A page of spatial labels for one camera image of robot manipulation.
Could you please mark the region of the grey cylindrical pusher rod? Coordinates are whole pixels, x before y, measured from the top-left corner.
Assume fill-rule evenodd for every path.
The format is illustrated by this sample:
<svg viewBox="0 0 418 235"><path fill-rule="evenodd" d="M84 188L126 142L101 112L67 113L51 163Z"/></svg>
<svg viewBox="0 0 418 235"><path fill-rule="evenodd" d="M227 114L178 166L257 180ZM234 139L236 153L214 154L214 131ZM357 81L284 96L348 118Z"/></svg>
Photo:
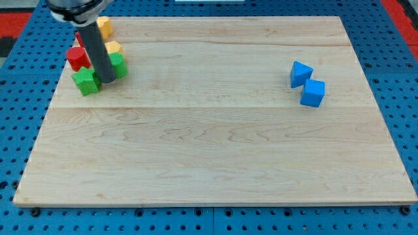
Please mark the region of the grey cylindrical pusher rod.
<svg viewBox="0 0 418 235"><path fill-rule="evenodd" d="M104 84L113 82L116 79L116 72L97 23L78 27L77 30L98 79Z"/></svg>

